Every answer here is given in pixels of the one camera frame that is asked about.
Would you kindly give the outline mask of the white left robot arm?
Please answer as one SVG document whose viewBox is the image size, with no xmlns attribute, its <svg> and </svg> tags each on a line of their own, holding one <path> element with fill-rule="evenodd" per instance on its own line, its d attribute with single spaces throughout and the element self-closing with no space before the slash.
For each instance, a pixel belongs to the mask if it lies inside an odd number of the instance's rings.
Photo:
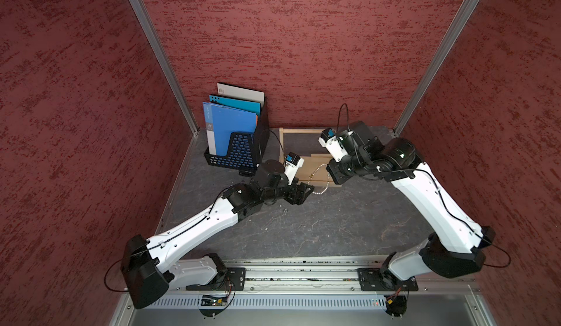
<svg viewBox="0 0 561 326">
<path fill-rule="evenodd" d="M 269 159 L 258 166 L 249 182 L 220 191 L 210 206 L 192 218 L 159 235 L 129 239 L 120 272 L 134 308 L 155 303 L 172 287 L 220 287 L 228 270 L 217 254 L 185 263 L 180 262 L 181 258 L 217 233 L 257 213 L 264 204 L 277 200 L 303 204 L 314 191 L 313 186 L 296 177 L 304 162 L 294 153 L 287 155 L 284 162 Z"/>
</svg>

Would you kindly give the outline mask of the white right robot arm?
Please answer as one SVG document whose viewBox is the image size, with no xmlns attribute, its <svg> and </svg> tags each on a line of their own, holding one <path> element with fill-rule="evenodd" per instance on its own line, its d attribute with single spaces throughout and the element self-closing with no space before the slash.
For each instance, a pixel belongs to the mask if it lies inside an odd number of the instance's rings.
<svg viewBox="0 0 561 326">
<path fill-rule="evenodd" d="M 387 289 L 425 273 L 453 279 L 479 272 L 484 249 L 495 232 L 473 221 L 443 189 L 416 147 L 405 138 L 382 143 L 363 122 L 336 132 L 327 128 L 318 139 L 332 156 L 327 171 L 342 185 L 358 176 L 384 180 L 401 191 L 429 223 L 427 239 L 404 252 L 390 254 L 379 270 Z"/>
</svg>

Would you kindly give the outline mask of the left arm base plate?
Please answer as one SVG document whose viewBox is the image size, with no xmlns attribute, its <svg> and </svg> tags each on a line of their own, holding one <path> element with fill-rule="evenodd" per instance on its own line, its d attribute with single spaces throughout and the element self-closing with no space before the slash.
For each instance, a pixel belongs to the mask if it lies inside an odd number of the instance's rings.
<svg viewBox="0 0 561 326">
<path fill-rule="evenodd" d="M 217 275 L 206 285 L 187 286 L 188 291 L 220 291 L 232 292 L 243 291 L 245 285 L 245 268 L 226 268 L 219 271 Z"/>
</svg>

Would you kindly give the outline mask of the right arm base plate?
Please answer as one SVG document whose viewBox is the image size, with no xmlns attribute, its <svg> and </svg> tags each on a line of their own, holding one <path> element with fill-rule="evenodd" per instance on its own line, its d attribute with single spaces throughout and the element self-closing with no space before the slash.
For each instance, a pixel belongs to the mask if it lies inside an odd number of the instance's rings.
<svg viewBox="0 0 561 326">
<path fill-rule="evenodd" d="M 359 268 L 358 282 L 362 292 L 417 292 L 419 286 L 414 277 L 402 281 L 378 268 Z"/>
</svg>

